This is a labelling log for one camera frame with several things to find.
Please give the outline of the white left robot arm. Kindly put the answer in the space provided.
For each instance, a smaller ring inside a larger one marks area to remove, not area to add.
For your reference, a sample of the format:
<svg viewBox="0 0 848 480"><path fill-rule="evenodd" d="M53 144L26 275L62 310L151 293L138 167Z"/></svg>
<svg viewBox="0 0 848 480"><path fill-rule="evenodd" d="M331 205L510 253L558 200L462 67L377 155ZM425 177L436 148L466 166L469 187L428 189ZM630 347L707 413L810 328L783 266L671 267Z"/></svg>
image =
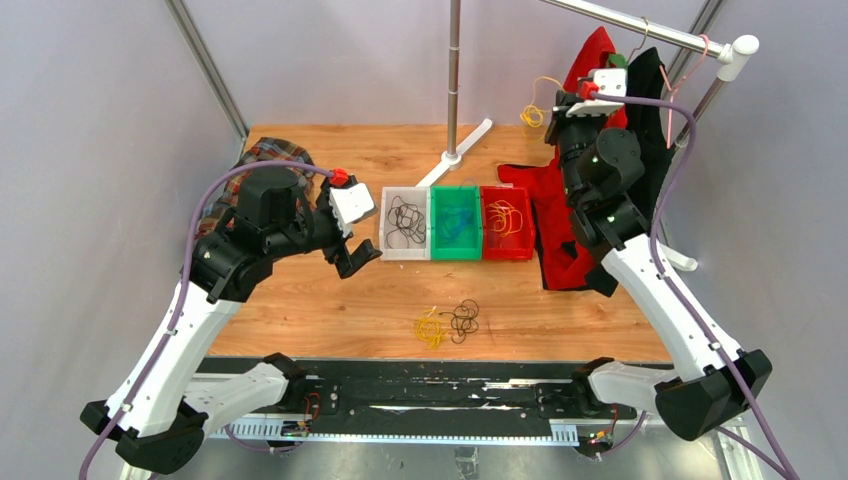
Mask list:
<svg viewBox="0 0 848 480"><path fill-rule="evenodd" d="M378 210L369 188L344 170L324 170L310 203L298 181L299 171L310 170L296 161L235 168L237 203L208 234L199 231L202 209L194 210L179 282L160 326L121 386L84 407L80 418L96 444L112 440L116 453L146 478L178 471L212 433L255 410L303 411L306 374L280 353L210 388L189 392L188 385L276 261L319 251L345 279L379 256L370 240L347 248L354 225Z"/></svg>

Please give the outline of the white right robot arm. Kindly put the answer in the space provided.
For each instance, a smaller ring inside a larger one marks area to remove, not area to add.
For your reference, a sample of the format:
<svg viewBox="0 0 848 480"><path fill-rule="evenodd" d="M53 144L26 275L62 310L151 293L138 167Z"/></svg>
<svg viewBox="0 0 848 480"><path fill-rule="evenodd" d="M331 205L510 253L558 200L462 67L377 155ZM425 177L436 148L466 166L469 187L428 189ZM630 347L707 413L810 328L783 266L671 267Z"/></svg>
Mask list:
<svg viewBox="0 0 848 480"><path fill-rule="evenodd" d="M628 191L645 172L634 133L606 127L629 98L559 92L545 135L559 149L570 224L580 246L623 286L670 353L670 370L609 357L572 376L571 400L594 417L618 404L658 415L693 441L750 408L772 372L760 350L744 350L682 284L677 267L651 238Z"/></svg>

